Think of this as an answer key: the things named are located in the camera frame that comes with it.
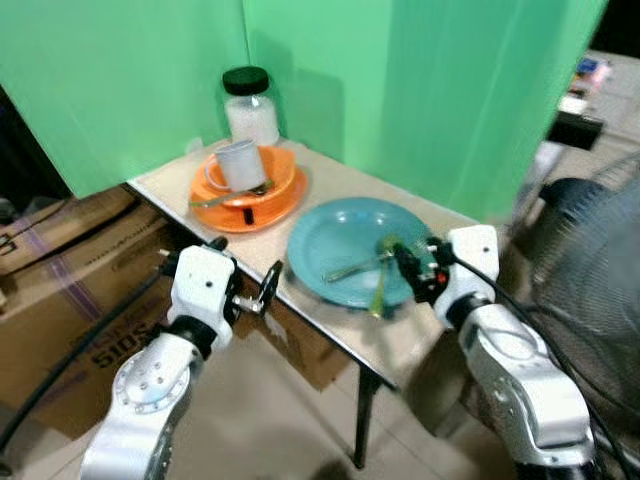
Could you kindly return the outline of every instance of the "jar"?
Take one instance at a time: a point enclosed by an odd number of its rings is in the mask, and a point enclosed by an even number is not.
[[[267,96],[269,76],[260,67],[239,67],[222,75],[225,111],[233,141],[273,145],[280,138],[276,107]]]

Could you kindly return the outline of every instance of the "green utensil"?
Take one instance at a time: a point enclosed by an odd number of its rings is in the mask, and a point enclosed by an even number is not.
[[[402,239],[395,234],[385,235],[376,244],[376,250],[380,254],[388,253],[388,257],[384,257],[380,262],[380,278],[378,279],[378,286],[376,292],[369,305],[369,313],[376,318],[382,317],[384,313],[384,276],[387,271],[387,261],[393,256],[393,246],[402,243]]]
[[[383,259],[380,266],[380,279],[376,293],[373,295],[371,305],[369,305],[369,313],[376,318],[382,317],[384,313],[384,275],[387,271],[387,258]]]

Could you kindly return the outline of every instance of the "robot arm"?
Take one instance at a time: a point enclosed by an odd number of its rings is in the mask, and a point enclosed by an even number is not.
[[[222,250],[226,241],[219,244]],[[116,374],[112,403],[85,453],[82,480],[159,480],[171,461],[173,431],[212,351],[224,350],[241,310],[264,314],[275,295],[282,263],[265,277],[257,299],[236,295],[235,260],[208,246],[177,259],[169,326]]]
[[[509,310],[493,303],[493,288],[462,265],[498,276],[493,227],[452,230],[429,241],[434,275],[396,245],[401,273],[417,301],[428,301],[445,325],[459,332],[469,369],[492,406],[498,434],[520,478],[594,478],[594,443],[587,405],[573,381],[550,360],[545,343]]]

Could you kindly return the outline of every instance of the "teal plate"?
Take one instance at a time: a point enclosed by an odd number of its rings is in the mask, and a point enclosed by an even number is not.
[[[298,220],[289,237],[289,263],[296,276],[326,300],[352,308],[368,308],[378,285],[379,267],[334,283],[325,282],[324,276],[374,257],[376,242],[389,234],[398,235],[405,245],[411,246],[429,236],[430,230],[413,213],[384,200],[366,197],[335,200]],[[411,296],[411,288],[395,261],[389,261],[388,266],[384,302],[394,306]]]

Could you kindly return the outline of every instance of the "black cable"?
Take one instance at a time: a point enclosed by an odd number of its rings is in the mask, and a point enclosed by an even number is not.
[[[542,315],[553,317],[554,319],[558,320],[559,322],[565,325],[575,322],[574,319],[567,312],[565,312],[564,310],[556,306],[532,303],[532,304],[525,304],[524,309],[529,313],[541,313]],[[612,405],[616,406],[617,408],[624,411],[625,413],[631,414],[634,417],[636,417],[638,420],[640,420],[640,414],[637,411],[629,408],[627,405],[624,405],[622,402],[616,400],[608,392],[604,391],[600,386],[593,383],[591,379],[588,377],[588,375],[585,375],[581,369],[579,369],[575,364],[573,364],[573,362],[571,362],[571,367],[573,368],[574,372],[587,385],[589,385],[591,389],[593,389],[594,392],[596,392],[598,395],[604,398],[607,402],[611,403]]]
[[[0,247],[2,245],[4,245],[5,243],[9,243],[11,240],[13,240],[16,237],[19,237],[20,235],[22,235],[24,232],[27,232],[29,230],[31,230],[33,227],[35,227],[36,225],[38,225],[39,223],[45,222],[47,220],[49,220],[51,217],[53,217],[54,215],[56,215],[57,213],[60,212],[60,210],[62,210],[64,207],[67,206],[67,204],[71,201],[70,198],[67,198],[65,200],[62,201],[62,203],[60,205],[58,205],[57,208],[55,208],[53,210],[53,212],[48,213],[47,215],[45,215],[44,217],[42,217],[39,220],[36,220],[35,222],[33,222],[31,225],[24,227],[22,230],[17,231],[16,233],[12,233],[11,235],[7,235],[4,238],[1,238],[0,241],[2,243],[0,243]]]
[[[33,410],[40,399],[44,396],[49,388],[56,382],[56,380],[62,375],[66,368],[73,363],[78,355],[80,355],[91,343],[102,333],[102,331],[111,324],[116,318],[118,318],[127,308],[131,306],[138,298],[142,296],[149,288],[153,286],[155,282],[161,277],[161,271],[155,271],[149,276],[143,283],[141,283],[133,292],[131,292],[122,302],[120,302],[113,310],[100,319],[98,323],[88,331],[82,340],[64,356],[54,367],[51,369],[47,377],[36,387],[36,389],[29,395],[22,406],[16,411],[9,423],[4,427],[2,434],[0,434],[0,453],[4,453],[7,444],[11,441],[13,434],[18,427],[27,418],[27,415]],[[10,472],[6,465],[0,464],[0,472],[3,475],[7,475],[6,472]]]
[[[609,455],[613,455],[613,447],[609,443],[609,440],[604,436],[600,430],[596,430],[594,433],[595,440],[602,449],[606,450]],[[623,453],[629,463],[631,469],[635,472],[636,478],[640,478],[640,457],[638,457],[630,449],[623,446]]]
[[[507,301],[509,305],[511,305],[511,307],[513,307],[515,312],[518,314],[517,316],[520,318],[520,320],[525,324],[530,325],[532,328],[536,330],[536,332],[542,337],[542,339],[545,341],[545,343],[547,344],[547,346],[555,356],[556,361],[558,362],[562,370],[567,374],[569,378],[571,378],[571,380],[573,380],[573,382],[577,386],[578,382],[575,376],[575,368],[573,367],[573,363],[571,362],[571,360],[569,360],[569,358],[567,358],[567,356],[564,353],[562,353],[562,350],[558,348],[558,345],[551,338],[549,338],[549,336],[544,335],[544,333],[541,332],[539,328],[535,328],[537,322],[533,319],[533,317],[529,314],[529,312],[527,312],[522,307],[522,305],[520,305],[518,301],[516,301],[511,295],[509,295],[509,293],[507,293],[506,290],[504,290],[500,285],[498,285],[498,283],[495,280],[488,277],[483,272],[478,270],[476,267],[456,257],[455,255],[453,260],[457,264],[469,270],[474,275],[477,275],[480,279],[482,279],[487,284],[491,285],[491,287],[493,287],[496,293],[498,293],[503,299]],[[614,456],[616,458],[616,461],[620,465],[620,468],[622,469],[622,473],[624,474],[625,478],[627,480],[632,480],[634,477],[631,473],[631,467],[629,466],[627,459],[624,456],[620,442],[618,442],[618,439],[613,435],[609,427],[606,425],[604,419],[595,411],[593,406],[590,404],[590,402],[586,398],[585,398],[585,403],[587,404],[587,408],[589,409],[591,418],[600,427],[605,437],[607,437],[607,440],[609,440],[609,442],[611,443],[611,448],[614,452]]]

